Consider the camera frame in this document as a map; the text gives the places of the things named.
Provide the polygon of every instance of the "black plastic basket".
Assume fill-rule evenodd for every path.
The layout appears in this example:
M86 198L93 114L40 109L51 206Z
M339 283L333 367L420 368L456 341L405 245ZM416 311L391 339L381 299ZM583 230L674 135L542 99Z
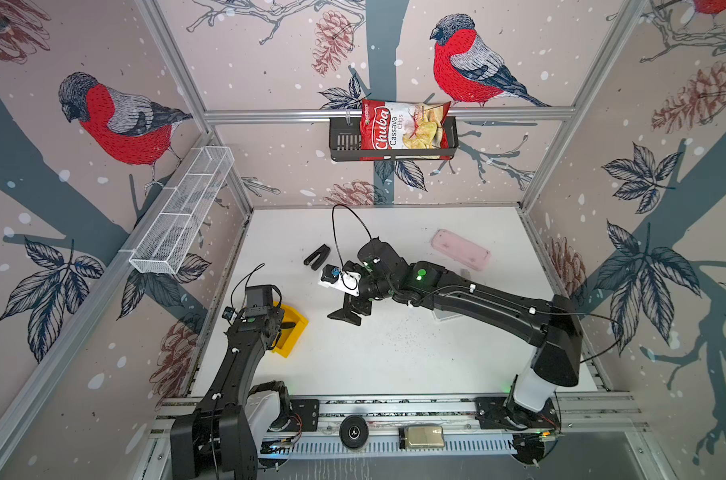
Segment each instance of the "black plastic basket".
M385 160L436 160L419 158L422 155L454 158L459 146L457 121L455 117L446 117L443 121L443 134L448 139L448 148L406 148L398 150L362 150L361 149L361 118L331 118L329 148L334 161L357 161L364 157L382 157Z

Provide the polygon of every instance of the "table surface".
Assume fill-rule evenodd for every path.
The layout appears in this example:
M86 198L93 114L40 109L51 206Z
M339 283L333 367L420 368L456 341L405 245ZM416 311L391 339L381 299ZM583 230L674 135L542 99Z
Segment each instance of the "table surface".
M464 236L491 251L471 280L521 296L550 300L553 291L512 207L414 207L358 209L371 235L388 242L407 262L428 260L459 272L467 268L430 245L438 229ZM368 241L363 227L347 210L336 209L342 257L357 260ZM302 264L320 245L331 247L326 260L339 264L331 231L330 209L256 210L217 312L214 332L193 385L193 396L208 390L227 349L221 317L235 283L256 265L250 285L273 283L283 303L309 324L288 359L266 352L254 384L283 380L291 395L394 395L491 393L507 391L526 365L533 347L501 329L461 316L438 322L426 308L408 308L392 300L374 302L362 326L326 316L341 308L344 294L318 285L320 271ZM234 294L243 302L243 285ZM586 366L579 385L563 391L596 390Z

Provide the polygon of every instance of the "robotic arm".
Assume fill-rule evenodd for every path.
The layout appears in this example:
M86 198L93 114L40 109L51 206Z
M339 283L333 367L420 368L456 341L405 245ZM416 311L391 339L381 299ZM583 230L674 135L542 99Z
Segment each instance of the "robotic arm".
M324 269L321 283L345 290L343 307L329 318L360 325L358 314L370 315L373 300L391 297L411 306L470 316L537 347L513 385L513 402L506 404L510 426L525 426L524 414L540 412L557 386L578 384L583 333L568 298L556 295L550 302L525 298L473 283L430 262L408 264L378 238L363 245L358 259L362 265L347 262L343 269L358 281L354 290L346 287L351 280L345 280L345 273L333 266Z

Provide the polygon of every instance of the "mesh basket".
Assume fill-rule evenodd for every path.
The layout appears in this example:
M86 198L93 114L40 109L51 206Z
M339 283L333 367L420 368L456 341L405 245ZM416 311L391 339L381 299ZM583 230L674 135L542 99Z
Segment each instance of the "mesh basket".
M198 152L128 260L142 274L176 274L233 166L227 147Z

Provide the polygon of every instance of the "bird head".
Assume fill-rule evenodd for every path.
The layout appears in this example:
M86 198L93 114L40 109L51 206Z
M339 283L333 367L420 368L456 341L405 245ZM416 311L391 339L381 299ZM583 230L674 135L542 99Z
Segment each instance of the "bird head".
M464 29L475 29L475 22L472 21L470 15L464 13L446 15L433 28L430 40L435 40L441 46L445 46L446 42L454 36L454 33Z
M83 72L75 72L64 79L59 86L59 101L67 121L71 122L76 118L80 121L91 120L86 95L98 84L94 77Z

